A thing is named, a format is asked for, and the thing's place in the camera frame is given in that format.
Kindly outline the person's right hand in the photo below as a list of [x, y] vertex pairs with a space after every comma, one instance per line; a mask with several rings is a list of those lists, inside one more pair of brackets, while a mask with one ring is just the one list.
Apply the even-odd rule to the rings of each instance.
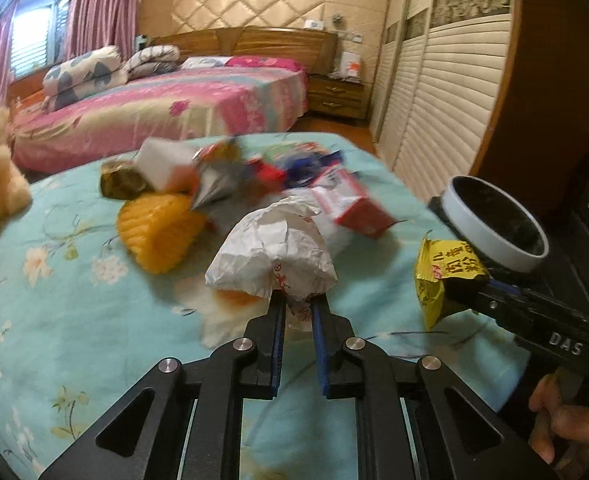
[[589, 470], [589, 408], [563, 402], [556, 374], [545, 375], [529, 399], [537, 414], [530, 448], [560, 479], [580, 479]]

